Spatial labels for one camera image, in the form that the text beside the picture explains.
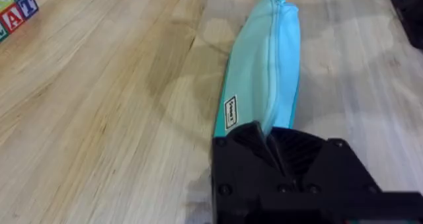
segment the table surface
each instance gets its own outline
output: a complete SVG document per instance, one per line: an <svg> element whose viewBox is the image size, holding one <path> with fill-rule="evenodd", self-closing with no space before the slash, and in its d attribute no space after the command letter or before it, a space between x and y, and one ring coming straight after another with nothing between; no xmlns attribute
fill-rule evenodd
<svg viewBox="0 0 423 224"><path fill-rule="evenodd" d="M0 44L0 223L211 223L228 53L257 0L37 0ZM423 191L423 53L389 0L299 7L295 128Z"/></svg>

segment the screw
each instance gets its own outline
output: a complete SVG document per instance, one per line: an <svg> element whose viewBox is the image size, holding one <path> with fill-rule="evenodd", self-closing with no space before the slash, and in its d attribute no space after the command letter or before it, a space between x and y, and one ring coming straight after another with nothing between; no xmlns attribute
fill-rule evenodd
<svg viewBox="0 0 423 224"><path fill-rule="evenodd" d="M365 188L369 190L372 194L376 194L379 192L379 190L373 185L367 185Z"/></svg>
<svg viewBox="0 0 423 224"><path fill-rule="evenodd" d="M216 144L219 147L225 147L226 146L226 141L224 139L218 139Z"/></svg>
<svg viewBox="0 0 423 224"><path fill-rule="evenodd" d="M342 141L337 141L336 142L336 146L338 146L339 148L344 146L344 143Z"/></svg>
<svg viewBox="0 0 423 224"><path fill-rule="evenodd" d="M232 194L232 188L228 184L222 184L219 186L219 194L222 196L229 196Z"/></svg>
<svg viewBox="0 0 423 224"><path fill-rule="evenodd" d="M292 191L291 187L287 184L279 184L278 185L278 192L287 193L287 192L291 192L291 191Z"/></svg>
<svg viewBox="0 0 423 224"><path fill-rule="evenodd" d="M312 185L309 185L308 191L312 194L317 194L317 193L320 192L320 188L318 186L312 184Z"/></svg>

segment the black object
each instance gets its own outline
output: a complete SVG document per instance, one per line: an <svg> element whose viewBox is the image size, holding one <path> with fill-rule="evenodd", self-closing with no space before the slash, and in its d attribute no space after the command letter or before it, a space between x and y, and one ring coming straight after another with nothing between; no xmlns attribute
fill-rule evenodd
<svg viewBox="0 0 423 224"><path fill-rule="evenodd" d="M391 0L410 43L423 49L423 0Z"/></svg>
<svg viewBox="0 0 423 224"><path fill-rule="evenodd" d="M212 149L215 224L423 220L423 197L382 192L342 139L251 123Z"/></svg>

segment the white label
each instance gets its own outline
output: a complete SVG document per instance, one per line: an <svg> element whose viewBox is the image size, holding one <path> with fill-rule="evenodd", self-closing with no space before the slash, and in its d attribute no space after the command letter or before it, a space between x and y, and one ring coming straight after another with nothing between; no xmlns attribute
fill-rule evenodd
<svg viewBox="0 0 423 224"><path fill-rule="evenodd" d="M232 128L238 122L237 95L225 102L226 129Z"/></svg>

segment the black machine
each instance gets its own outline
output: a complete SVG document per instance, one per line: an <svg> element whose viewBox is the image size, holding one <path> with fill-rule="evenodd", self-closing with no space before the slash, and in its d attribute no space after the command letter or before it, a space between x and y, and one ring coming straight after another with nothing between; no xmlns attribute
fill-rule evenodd
<svg viewBox="0 0 423 224"><path fill-rule="evenodd" d="M391 0L410 43L423 49L423 0Z"/></svg>
<svg viewBox="0 0 423 224"><path fill-rule="evenodd" d="M423 197L382 192L342 139L253 122L212 152L215 224L423 223Z"/></svg>

